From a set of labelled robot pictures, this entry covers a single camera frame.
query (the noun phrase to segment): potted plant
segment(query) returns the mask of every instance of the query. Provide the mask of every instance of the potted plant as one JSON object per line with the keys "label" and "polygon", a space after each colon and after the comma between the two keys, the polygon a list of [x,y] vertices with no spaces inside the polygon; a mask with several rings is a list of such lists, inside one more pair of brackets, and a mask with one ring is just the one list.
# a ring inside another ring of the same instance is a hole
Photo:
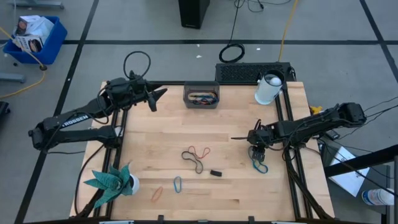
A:
{"label": "potted plant", "polygon": [[114,200],[120,194],[133,195],[139,189],[139,180],[130,174],[129,165],[120,171],[110,166],[109,173],[93,170],[93,174],[95,179],[87,180],[85,184],[104,190],[102,197],[95,202],[95,208]]}

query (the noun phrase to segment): blue bin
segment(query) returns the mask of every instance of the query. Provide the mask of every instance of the blue bin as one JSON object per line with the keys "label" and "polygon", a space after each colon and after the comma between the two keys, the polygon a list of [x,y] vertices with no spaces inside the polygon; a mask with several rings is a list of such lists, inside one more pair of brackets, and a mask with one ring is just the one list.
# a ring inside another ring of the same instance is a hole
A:
{"label": "blue bin", "polygon": [[[32,54],[37,57],[40,62],[45,65],[51,65],[54,63],[57,55],[61,49],[62,42],[65,40],[68,32],[60,22],[60,18],[57,16],[46,16],[46,18],[54,23],[54,26],[50,32],[49,37],[44,43],[43,49],[38,53]],[[4,53],[12,55],[20,63],[38,63],[29,54],[23,52],[19,47],[12,43],[12,40],[8,40],[7,45],[3,49]]]}

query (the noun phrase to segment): concrete floor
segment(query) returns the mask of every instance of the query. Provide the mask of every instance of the concrete floor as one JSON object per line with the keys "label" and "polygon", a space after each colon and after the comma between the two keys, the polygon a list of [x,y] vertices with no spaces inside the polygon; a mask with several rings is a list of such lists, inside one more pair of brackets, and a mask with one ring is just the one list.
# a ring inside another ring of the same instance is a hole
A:
{"label": "concrete floor", "polygon": [[[64,1],[65,10],[17,9],[17,15],[59,16],[68,30],[67,40],[79,40],[94,0]],[[398,2],[376,0],[366,3],[384,40],[398,40],[395,21]],[[235,39],[280,40],[293,1],[265,5],[264,12],[239,10]],[[200,30],[180,26],[177,0],[99,0],[87,40],[226,40],[230,36],[235,8],[231,0],[212,0]],[[0,26],[12,31],[12,7],[0,3]],[[359,0],[300,0],[287,40],[377,40]],[[45,81],[20,95],[7,98],[12,113],[0,129],[0,222],[13,223],[32,175],[39,152],[27,136],[28,130],[52,116],[70,71],[77,45],[65,44],[56,62],[49,66]],[[148,80],[213,80],[218,52],[224,44],[85,44],[81,51],[62,111],[84,105],[94,98],[103,80],[121,77],[123,59],[133,50],[143,50],[152,58]],[[241,62],[275,62],[280,45],[245,44]],[[398,46],[387,46],[398,58]],[[228,50],[226,59],[237,52]],[[357,102],[363,108],[398,95],[398,83],[379,44],[285,46],[282,61],[290,62],[297,79],[304,82],[311,105],[331,107],[336,103]],[[40,79],[36,65],[14,67],[12,57],[0,58],[0,71],[26,75],[25,84],[0,82],[0,95],[16,91]],[[127,64],[135,72],[144,71],[146,59],[135,56]],[[381,110],[396,102],[378,108]],[[389,111],[376,121],[343,139],[341,143],[376,151],[396,144],[398,118]],[[73,128],[87,128],[89,122]],[[339,133],[348,130],[339,129]],[[57,146],[57,151],[84,150],[85,143]],[[361,151],[352,150],[355,154]],[[67,218],[83,155],[49,155],[45,161],[25,222]],[[354,222],[379,223],[380,215],[358,210],[349,200],[333,198],[336,217]]]}

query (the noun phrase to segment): wooden table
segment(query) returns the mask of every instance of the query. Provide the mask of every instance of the wooden table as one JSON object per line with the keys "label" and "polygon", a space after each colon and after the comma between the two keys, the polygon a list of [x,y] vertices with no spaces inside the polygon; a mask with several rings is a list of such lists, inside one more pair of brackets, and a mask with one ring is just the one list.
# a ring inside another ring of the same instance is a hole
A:
{"label": "wooden table", "polygon": [[[288,87],[294,119],[309,116],[303,83],[288,83]],[[220,86],[217,109],[193,110],[184,105],[183,86],[168,88],[157,103],[157,112],[151,112],[146,103],[129,111],[120,167],[130,162],[130,171],[139,178],[140,189],[133,196],[118,197],[111,218],[156,220],[158,215],[164,215],[165,220],[243,221],[248,220],[248,216],[254,216],[256,221],[294,220],[282,152],[266,150],[264,163],[269,171],[261,174],[253,169],[248,158],[249,143],[231,139],[247,136],[259,118],[263,124],[277,121],[275,103],[257,104],[255,86]],[[211,149],[201,160],[204,166],[201,174],[195,173],[191,161],[181,158],[182,151],[189,146],[195,146],[199,154],[205,147]],[[307,146],[317,149],[314,140]],[[84,161],[99,147],[99,142],[89,142]],[[92,170],[101,170],[104,152],[94,157],[83,172],[78,193],[80,211],[96,192],[82,182],[93,178]],[[320,156],[302,149],[302,162],[309,191],[325,211],[334,216]],[[221,171],[223,176],[210,175],[211,169]],[[176,176],[182,178],[179,194],[173,186]],[[160,199],[151,202],[160,186],[164,188]],[[304,217],[302,194],[298,188],[297,192]]]}

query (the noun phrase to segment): orange rubber band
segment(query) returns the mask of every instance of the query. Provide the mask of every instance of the orange rubber band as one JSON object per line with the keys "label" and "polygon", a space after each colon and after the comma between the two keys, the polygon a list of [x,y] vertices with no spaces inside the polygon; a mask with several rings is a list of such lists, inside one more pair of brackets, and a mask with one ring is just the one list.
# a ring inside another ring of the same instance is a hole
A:
{"label": "orange rubber band", "polygon": [[160,196],[162,195],[162,192],[163,192],[163,187],[159,187],[155,191],[155,193],[152,195],[151,202],[156,202],[160,198]]}
{"label": "orange rubber band", "polygon": [[203,154],[201,155],[201,156],[198,156],[198,154],[197,154],[197,150],[195,149],[195,146],[190,146],[189,148],[188,148],[188,152],[189,152],[189,150],[191,149],[191,147],[193,148],[193,154],[195,155],[195,157],[197,158],[197,159],[203,159],[205,156],[207,156],[207,154],[209,154],[210,153],[210,148],[209,147],[206,147],[206,148],[204,148],[204,150],[203,150]]}

